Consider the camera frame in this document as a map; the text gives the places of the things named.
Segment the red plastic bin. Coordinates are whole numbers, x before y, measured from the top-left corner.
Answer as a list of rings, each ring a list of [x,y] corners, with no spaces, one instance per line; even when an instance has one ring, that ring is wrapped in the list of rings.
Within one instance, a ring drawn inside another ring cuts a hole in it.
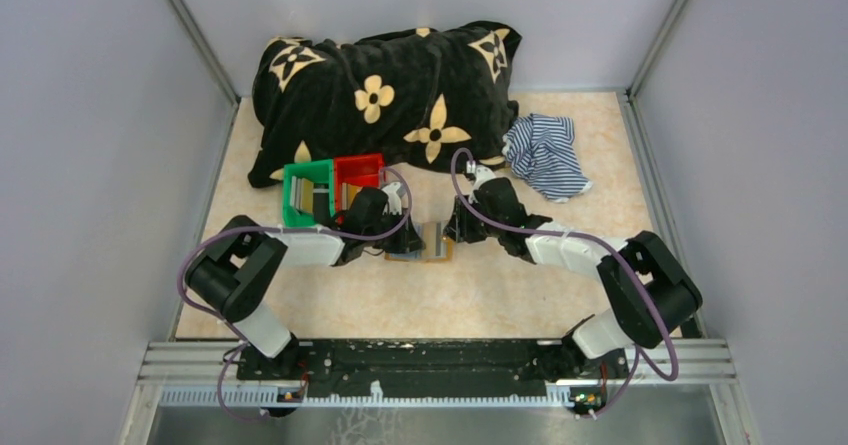
[[[333,160],[332,223],[341,224],[348,216],[352,216],[355,222],[368,223],[382,216],[386,205],[386,198],[379,189],[383,166],[383,156],[380,153],[338,157]],[[339,209],[339,192],[343,182],[363,187],[349,210]]]

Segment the yellow leather card holder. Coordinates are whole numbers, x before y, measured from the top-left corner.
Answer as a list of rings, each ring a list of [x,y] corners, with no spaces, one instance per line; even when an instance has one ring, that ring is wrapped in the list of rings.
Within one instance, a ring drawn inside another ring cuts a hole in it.
[[[413,223],[411,235],[408,230],[402,230],[405,237],[397,240],[385,252],[385,259],[400,262],[444,262],[450,261],[453,254],[453,242],[444,235],[447,221],[430,221]]]

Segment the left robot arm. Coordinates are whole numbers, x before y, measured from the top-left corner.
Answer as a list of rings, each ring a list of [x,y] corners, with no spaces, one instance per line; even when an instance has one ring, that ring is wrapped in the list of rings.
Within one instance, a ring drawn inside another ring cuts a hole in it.
[[[402,181],[365,187],[339,224],[301,228],[261,226],[238,215],[203,242],[183,262],[178,290],[197,301],[186,304],[223,321],[261,354],[260,364],[277,379],[292,376],[300,364],[296,336],[265,303],[282,267],[343,266],[367,248],[387,249],[411,228],[410,200]]]

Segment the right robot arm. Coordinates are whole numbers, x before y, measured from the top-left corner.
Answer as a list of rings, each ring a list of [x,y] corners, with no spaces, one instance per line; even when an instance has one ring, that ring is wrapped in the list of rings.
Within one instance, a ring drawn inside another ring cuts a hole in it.
[[[482,180],[471,193],[457,194],[445,234],[457,243],[493,238],[510,256],[601,285],[608,309],[562,338],[558,361],[576,377],[590,376],[612,351],[665,343],[703,304],[700,290],[657,234],[612,239],[567,228],[528,213],[506,178]]]

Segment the green plastic bin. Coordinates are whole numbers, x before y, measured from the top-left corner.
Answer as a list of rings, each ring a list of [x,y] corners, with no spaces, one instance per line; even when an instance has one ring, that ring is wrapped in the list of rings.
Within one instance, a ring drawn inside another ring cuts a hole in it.
[[[336,212],[335,198],[335,167],[331,159],[284,168],[282,215],[287,227],[328,223]]]

